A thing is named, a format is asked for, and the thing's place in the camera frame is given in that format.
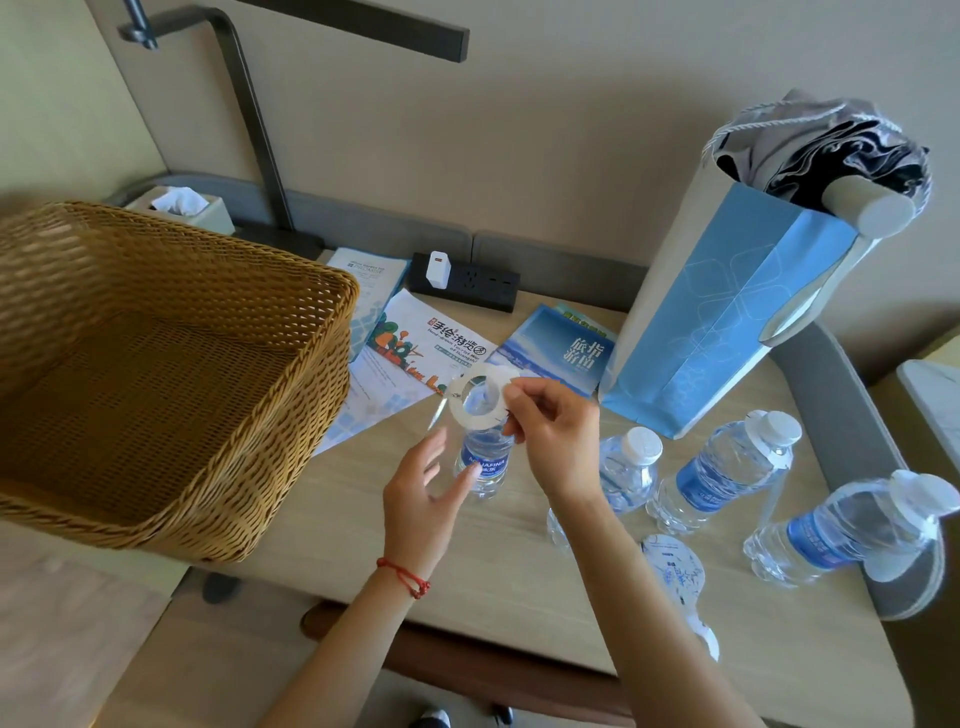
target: person's left hand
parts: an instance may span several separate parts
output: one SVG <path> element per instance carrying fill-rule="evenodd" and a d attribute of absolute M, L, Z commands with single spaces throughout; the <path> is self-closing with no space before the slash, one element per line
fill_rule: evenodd
<path fill-rule="evenodd" d="M 407 450 L 383 489 L 383 556 L 421 579 L 430 578 L 446 552 L 457 511 L 480 474 L 473 463 L 442 496 L 428 494 L 426 484 L 440 472 L 433 461 L 445 447 L 446 427 L 438 427 Z"/>

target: red string bracelet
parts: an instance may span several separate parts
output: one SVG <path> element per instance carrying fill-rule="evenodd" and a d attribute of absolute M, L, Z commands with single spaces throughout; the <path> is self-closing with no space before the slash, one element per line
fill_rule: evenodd
<path fill-rule="evenodd" d="M 388 569 L 393 569 L 396 571 L 396 578 L 400 580 L 400 583 L 407 588 L 410 592 L 410 596 L 414 599 L 419 599 L 427 593 L 427 590 L 430 589 L 430 582 L 424 579 L 421 579 L 414 573 L 411 573 L 404 567 L 399 567 L 394 564 L 392 561 L 387 561 L 385 558 L 380 557 L 376 560 L 376 567 L 379 569 L 381 567 L 387 567 Z M 410 582 L 413 582 L 417 585 L 417 588 L 414 589 Z"/>

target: black desk lamp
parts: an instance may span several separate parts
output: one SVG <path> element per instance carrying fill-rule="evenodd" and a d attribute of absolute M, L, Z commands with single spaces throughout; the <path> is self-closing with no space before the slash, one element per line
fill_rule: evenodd
<path fill-rule="evenodd" d="M 380 40 L 445 61 L 459 63 L 467 58 L 470 35 L 468 29 L 445 25 L 416 15 L 366 5 L 355 0 L 241 0 L 241 2 L 337 28 L 356 36 Z M 297 233 L 294 228 L 286 192 L 280 181 L 279 170 L 276 168 L 274 151 L 270 146 L 270 137 L 267 136 L 260 106 L 256 103 L 256 94 L 253 93 L 250 71 L 244 59 L 240 37 L 228 15 L 218 8 L 185 5 L 148 17 L 140 0 L 124 0 L 124 4 L 130 13 L 131 22 L 117 29 L 120 37 L 151 50 L 157 48 L 156 40 L 160 37 L 203 22 L 210 24 L 220 45 L 220 52 L 223 54 L 230 82 L 233 85 L 233 93 L 240 106 L 240 113 L 243 115 L 244 125 L 247 127 L 247 134 L 253 146 L 256 164 L 267 192 L 267 201 L 274 216 L 274 230 L 285 232 L 277 236 L 271 229 L 260 228 L 254 231 L 250 225 L 245 225 L 244 232 L 251 232 L 252 235 L 243 236 L 249 236 L 258 242 L 279 248 L 288 250 L 294 248 L 295 252 L 299 253 L 305 251 L 304 254 L 308 257 L 313 253 L 310 246 L 319 243 L 322 249 L 323 241 Z"/>

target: beige wall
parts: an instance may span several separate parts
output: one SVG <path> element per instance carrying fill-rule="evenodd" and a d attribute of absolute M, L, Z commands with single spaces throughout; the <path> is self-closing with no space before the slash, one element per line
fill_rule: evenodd
<path fill-rule="evenodd" d="M 255 179 L 209 31 L 148 53 L 116 38 L 119 0 L 88 2 L 167 165 Z M 933 148 L 937 187 L 828 323 L 869 373 L 960 316 L 956 0 L 387 4 L 468 26 L 467 62 L 218 1 L 288 187 L 647 263 L 700 147 L 736 110 L 791 86 L 859 95 Z"/>
<path fill-rule="evenodd" d="M 0 0 L 0 213 L 163 170 L 84 0 Z"/>

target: forearm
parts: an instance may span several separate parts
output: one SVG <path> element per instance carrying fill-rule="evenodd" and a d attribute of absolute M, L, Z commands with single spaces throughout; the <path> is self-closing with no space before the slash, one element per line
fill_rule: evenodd
<path fill-rule="evenodd" d="M 260 728 L 352 726 L 412 604 L 392 570 L 376 570 Z"/>
<path fill-rule="evenodd" d="M 554 512 L 637 722 L 664 728 L 762 728 L 607 502 L 597 497 L 558 503 Z"/>

